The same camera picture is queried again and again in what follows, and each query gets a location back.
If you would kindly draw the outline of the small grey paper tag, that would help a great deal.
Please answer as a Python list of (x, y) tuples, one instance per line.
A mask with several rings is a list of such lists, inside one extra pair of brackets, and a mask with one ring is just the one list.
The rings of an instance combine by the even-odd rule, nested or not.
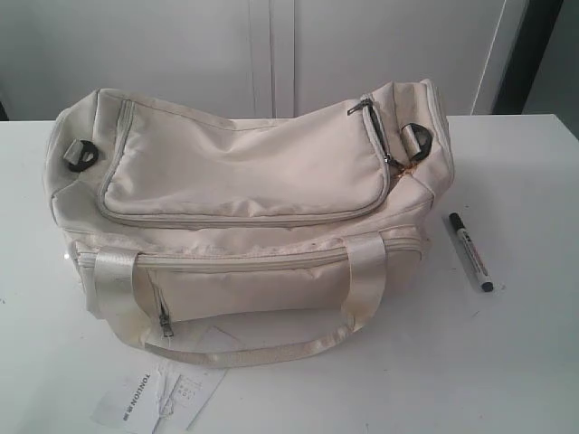
[(186, 429), (212, 398), (227, 370), (164, 362), (157, 365), (157, 373), (159, 417)]

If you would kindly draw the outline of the black and white marker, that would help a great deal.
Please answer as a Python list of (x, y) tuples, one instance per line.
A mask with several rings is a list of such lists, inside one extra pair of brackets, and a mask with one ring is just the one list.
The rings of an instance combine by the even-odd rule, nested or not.
[(449, 214), (449, 222), (460, 245), (467, 255), (479, 288), (485, 293), (493, 292), (494, 284), (492, 278), (490, 277), (488, 269), (483, 263), (461, 217), (456, 212), (452, 212)]

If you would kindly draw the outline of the cream fabric duffel bag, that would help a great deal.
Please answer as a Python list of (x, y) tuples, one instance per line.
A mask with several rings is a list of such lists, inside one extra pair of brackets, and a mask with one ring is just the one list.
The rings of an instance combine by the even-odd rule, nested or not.
[(365, 327), (417, 270), (453, 178), (429, 80), (297, 118), (95, 90), (57, 117), (43, 169), (88, 310), (124, 344), (212, 367)]

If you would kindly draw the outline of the white Tonlion paper tag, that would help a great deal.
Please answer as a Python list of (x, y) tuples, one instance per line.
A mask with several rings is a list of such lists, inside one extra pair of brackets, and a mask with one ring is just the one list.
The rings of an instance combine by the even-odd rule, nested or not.
[(167, 362), (157, 362), (125, 375), (100, 399), (90, 418), (110, 428), (151, 428), (165, 403), (168, 368)]

